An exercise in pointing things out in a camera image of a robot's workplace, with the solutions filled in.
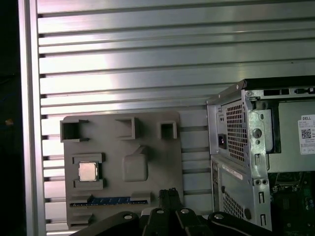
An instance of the square bracket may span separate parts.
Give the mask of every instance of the square bracket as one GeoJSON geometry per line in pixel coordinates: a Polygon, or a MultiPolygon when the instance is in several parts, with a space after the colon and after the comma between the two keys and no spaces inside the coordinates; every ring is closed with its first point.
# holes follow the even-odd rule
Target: square bracket
{"type": "Polygon", "coordinates": [[[166,140],[177,139],[176,122],[171,120],[157,123],[157,138],[166,140]]]}
{"type": "Polygon", "coordinates": [[[82,137],[81,126],[88,123],[88,120],[77,120],[77,121],[60,121],[60,138],[61,142],[78,143],[88,141],[89,138],[82,137]]]}
{"type": "Polygon", "coordinates": [[[139,136],[138,119],[135,117],[116,119],[118,138],[120,140],[134,140],[139,136]]]}

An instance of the white label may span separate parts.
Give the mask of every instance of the white label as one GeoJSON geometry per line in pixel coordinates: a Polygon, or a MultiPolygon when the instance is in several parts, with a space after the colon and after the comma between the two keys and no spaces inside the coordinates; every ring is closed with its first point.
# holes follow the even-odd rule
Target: white label
{"type": "Polygon", "coordinates": [[[230,174],[234,175],[235,177],[239,178],[240,180],[243,180],[243,176],[236,172],[235,170],[232,170],[231,168],[227,167],[226,165],[222,165],[222,168],[225,169],[230,174]]]}
{"type": "Polygon", "coordinates": [[[315,115],[301,116],[298,124],[301,154],[315,154],[315,115]]]}

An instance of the metal mesh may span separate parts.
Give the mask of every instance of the metal mesh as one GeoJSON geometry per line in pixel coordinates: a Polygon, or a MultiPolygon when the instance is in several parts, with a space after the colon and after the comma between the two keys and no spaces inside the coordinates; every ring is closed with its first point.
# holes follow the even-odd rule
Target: metal mesh
{"type": "Polygon", "coordinates": [[[242,103],[226,110],[228,151],[231,157],[243,162],[245,161],[244,146],[248,144],[247,131],[242,128],[244,116],[242,103]]]}
{"type": "Polygon", "coordinates": [[[243,208],[227,192],[225,192],[223,198],[223,211],[240,219],[244,219],[243,208]]]}

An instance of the screw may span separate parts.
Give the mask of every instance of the screw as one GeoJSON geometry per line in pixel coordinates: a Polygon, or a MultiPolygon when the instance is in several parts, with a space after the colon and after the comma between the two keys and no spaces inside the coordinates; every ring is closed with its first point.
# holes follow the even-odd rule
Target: screw
{"type": "Polygon", "coordinates": [[[125,220],[130,220],[131,218],[132,218],[132,215],[125,215],[125,216],[124,216],[124,219],[125,219],[125,220]]]}
{"type": "Polygon", "coordinates": [[[215,218],[216,218],[217,220],[222,220],[222,219],[223,219],[223,215],[221,215],[221,214],[216,214],[216,215],[215,215],[215,218]]]}
{"type": "Polygon", "coordinates": [[[188,209],[182,209],[182,210],[181,210],[181,213],[182,213],[182,214],[188,214],[188,213],[189,213],[189,210],[188,210],[188,209]]]}
{"type": "Polygon", "coordinates": [[[252,135],[254,136],[254,138],[259,139],[262,135],[262,131],[260,129],[254,129],[252,131],[252,135]]]}

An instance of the gray motherboard mockup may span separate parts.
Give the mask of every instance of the gray motherboard mockup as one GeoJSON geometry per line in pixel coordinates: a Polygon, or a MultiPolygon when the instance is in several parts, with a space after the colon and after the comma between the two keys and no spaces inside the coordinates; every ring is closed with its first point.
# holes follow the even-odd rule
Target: gray motherboard mockup
{"type": "Polygon", "coordinates": [[[69,116],[61,121],[67,223],[158,206],[161,189],[183,201],[177,112],[69,116]]]}

